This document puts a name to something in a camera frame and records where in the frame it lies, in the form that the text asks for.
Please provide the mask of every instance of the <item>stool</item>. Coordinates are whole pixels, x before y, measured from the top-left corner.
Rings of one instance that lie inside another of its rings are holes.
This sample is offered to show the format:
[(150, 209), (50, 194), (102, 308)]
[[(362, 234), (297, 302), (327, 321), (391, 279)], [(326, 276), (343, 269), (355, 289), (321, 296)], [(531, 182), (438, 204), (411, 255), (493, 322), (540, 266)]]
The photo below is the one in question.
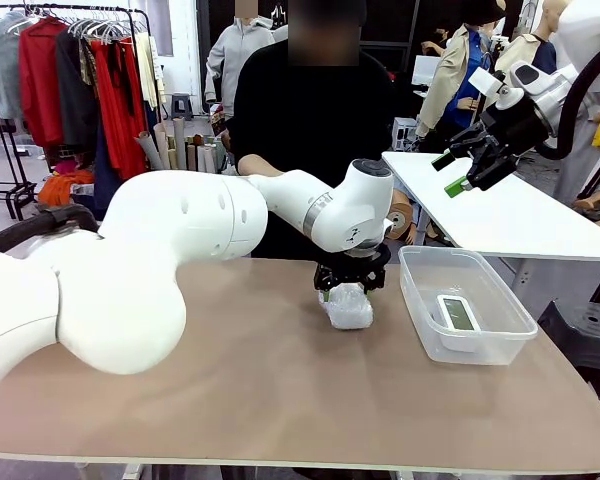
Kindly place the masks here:
[(600, 398), (600, 304), (573, 306), (555, 300), (538, 325)]
[(191, 99), (186, 93), (174, 93), (171, 96), (171, 118), (193, 120)]

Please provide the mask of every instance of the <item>black shirt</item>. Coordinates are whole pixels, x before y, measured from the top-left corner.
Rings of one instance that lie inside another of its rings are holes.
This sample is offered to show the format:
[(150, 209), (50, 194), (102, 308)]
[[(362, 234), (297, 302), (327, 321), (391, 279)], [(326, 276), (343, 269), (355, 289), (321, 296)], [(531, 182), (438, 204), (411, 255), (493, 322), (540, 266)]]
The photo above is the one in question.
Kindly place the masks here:
[[(336, 187), (353, 160), (380, 160), (391, 147), (393, 102), (387, 71), (369, 55), (361, 52), (355, 67), (290, 66), (288, 42), (280, 42), (242, 69), (231, 146), (237, 162), (257, 154), (279, 170), (304, 170)], [(321, 253), (270, 213), (252, 256), (319, 260)]]
[(537, 35), (534, 35), (534, 37), (540, 40), (540, 46), (531, 65), (549, 75), (554, 74), (558, 70), (556, 47), (553, 46), (553, 43), (545, 42)]

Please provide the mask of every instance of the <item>black hose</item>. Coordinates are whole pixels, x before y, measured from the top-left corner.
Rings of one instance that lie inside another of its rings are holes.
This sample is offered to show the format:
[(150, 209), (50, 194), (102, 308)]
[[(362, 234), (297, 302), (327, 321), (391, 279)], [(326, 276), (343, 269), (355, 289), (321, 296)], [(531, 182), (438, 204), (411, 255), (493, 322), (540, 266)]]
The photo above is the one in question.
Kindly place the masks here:
[(582, 70), (564, 102), (560, 126), (558, 127), (558, 146), (549, 147), (546, 143), (536, 145), (536, 152), (549, 160), (562, 160), (571, 153), (576, 128), (578, 110), (589, 91), (589, 87), (600, 75), (600, 52)]
[(46, 235), (75, 222), (82, 230), (98, 231), (98, 223), (91, 211), (82, 205), (44, 210), (35, 217), (28, 218), (0, 232), (0, 252), (6, 253), (22, 242), (37, 235)]

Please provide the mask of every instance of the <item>red shirt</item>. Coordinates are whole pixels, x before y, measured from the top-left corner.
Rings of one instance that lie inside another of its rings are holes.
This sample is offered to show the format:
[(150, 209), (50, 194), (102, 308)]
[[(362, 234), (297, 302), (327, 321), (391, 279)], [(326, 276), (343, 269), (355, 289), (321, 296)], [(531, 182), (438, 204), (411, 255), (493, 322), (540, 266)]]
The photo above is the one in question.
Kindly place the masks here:
[(43, 18), (20, 33), (22, 111), (33, 140), (41, 147), (63, 143), (56, 35), (66, 28), (55, 18)]

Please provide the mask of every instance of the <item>table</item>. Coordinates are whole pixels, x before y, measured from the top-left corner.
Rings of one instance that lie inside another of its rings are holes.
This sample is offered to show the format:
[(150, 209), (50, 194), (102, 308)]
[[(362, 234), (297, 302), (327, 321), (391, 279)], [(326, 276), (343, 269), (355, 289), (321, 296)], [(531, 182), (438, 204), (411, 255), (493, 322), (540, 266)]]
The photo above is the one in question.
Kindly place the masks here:
[(462, 158), (440, 172), (431, 165), (439, 155), (387, 152), (384, 160), (426, 213), (420, 215), (416, 243), (424, 244), (429, 217), (454, 245), (483, 255), (524, 259), (513, 290), (522, 294), (533, 259), (600, 262), (600, 227), (515, 175), (486, 192), (474, 189), (456, 198), (444, 191), (466, 175), (471, 160)]
[(600, 471), (600, 402), (541, 334), (509, 367), (439, 364), (399, 268), (365, 331), (331, 328), (310, 262), (182, 268), (187, 327), (118, 377), (59, 345), (0, 383), (0, 457), (91, 463)]

